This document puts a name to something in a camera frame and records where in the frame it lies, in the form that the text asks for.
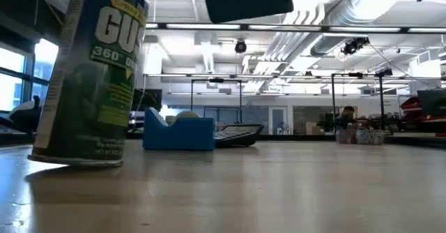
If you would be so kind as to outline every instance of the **black monitor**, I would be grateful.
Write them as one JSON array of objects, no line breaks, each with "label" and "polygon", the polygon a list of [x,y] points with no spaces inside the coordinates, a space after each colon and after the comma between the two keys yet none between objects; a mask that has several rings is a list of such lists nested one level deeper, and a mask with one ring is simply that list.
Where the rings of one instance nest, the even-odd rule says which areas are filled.
[{"label": "black monitor", "polygon": [[149,107],[161,110],[161,89],[135,89],[133,92],[132,111],[144,111]]},{"label": "black monitor", "polygon": [[423,114],[432,117],[446,117],[446,91],[442,89],[418,91]]}]

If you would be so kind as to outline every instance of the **security camera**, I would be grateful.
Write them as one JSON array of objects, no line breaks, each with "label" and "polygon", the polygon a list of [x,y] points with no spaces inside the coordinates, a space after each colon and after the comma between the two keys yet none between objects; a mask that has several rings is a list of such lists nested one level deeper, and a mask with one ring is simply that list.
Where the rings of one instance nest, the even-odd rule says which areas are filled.
[{"label": "security camera", "polygon": [[247,48],[247,46],[246,46],[246,43],[245,43],[245,41],[243,39],[237,40],[236,48],[235,48],[235,51],[237,53],[246,52],[246,48]]}]

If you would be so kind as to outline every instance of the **door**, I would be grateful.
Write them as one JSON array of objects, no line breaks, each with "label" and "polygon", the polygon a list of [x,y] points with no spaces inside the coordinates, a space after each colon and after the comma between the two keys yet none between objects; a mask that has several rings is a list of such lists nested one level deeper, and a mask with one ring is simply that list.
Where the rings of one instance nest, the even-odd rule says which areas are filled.
[{"label": "door", "polygon": [[269,134],[288,135],[286,107],[270,107],[269,110]]}]

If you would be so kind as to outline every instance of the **metal frame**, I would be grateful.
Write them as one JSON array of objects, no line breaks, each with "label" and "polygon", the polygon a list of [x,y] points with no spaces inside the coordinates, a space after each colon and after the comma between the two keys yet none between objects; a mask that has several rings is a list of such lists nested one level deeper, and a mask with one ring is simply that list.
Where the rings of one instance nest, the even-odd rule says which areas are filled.
[{"label": "metal frame", "polygon": [[24,57],[24,69],[23,72],[17,72],[7,68],[2,68],[0,65],[0,75],[7,75],[16,77],[22,80],[22,97],[21,103],[30,101],[32,99],[33,83],[41,84],[44,86],[49,85],[49,80],[40,79],[34,77],[34,66],[36,64],[36,55],[34,53],[25,52],[17,49],[16,47],[0,42],[0,48],[5,49],[16,54],[20,54]]},{"label": "metal frame", "polygon": [[[200,82],[210,82],[211,79],[193,79],[190,82],[190,111],[193,110],[194,108],[194,83],[196,81],[200,81]],[[239,110],[240,110],[240,123],[243,122],[243,115],[242,115],[242,80],[223,80],[223,82],[237,82],[240,84],[240,93],[239,93],[239,99],[240,99],[240,105],[239,105]]]},{"label": "metal frame", "polygon": [[212,24],[212,23],[148,23],[146,30],[179,31],[264,31],[297,33],[349,34],[446,34],[446,27],[330,26],[309,24]]},{"label": "metal frame", "polygon": [[342,77],[377,77],[379,81],[379,96],[380,96],[380,107],[381,107],[381,126],[382,129],[385,130],[385,119],[384,119],[384,97],[383,97],[383,76],[382,75],[372,75],[372,74],[361,74],[361,76],[358,75],[352,75],[349,73],[333,73],[332,74],[332,100],[333,100],[333,120],[336,119],[336,98],[335,98],[335,76],[342,76]]}]

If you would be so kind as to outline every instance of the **window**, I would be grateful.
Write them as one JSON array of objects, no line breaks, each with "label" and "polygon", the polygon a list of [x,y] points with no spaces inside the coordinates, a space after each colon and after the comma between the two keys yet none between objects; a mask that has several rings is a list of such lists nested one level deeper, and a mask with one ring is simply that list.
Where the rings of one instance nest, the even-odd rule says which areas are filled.
[{"label": "window", "polygon": [[25,65],[25,57],[0,48],[0,67],[23,73]]},{"label": "window", "polygon": [[41,100],[44,100],[47,97],[48,86],[33,83],[33,91],[31,92],[31,96],[39,96]]},{"label": "window", "polygon": [[23,80],[0,74],[0,110],[11,111],[22,102]]},{"label": "window", "polygon": [[36,45],[34,52],[36,53],[36,62],[34,63],[34,77],[49,80],[56,61],[57,45],[41,39]]}]

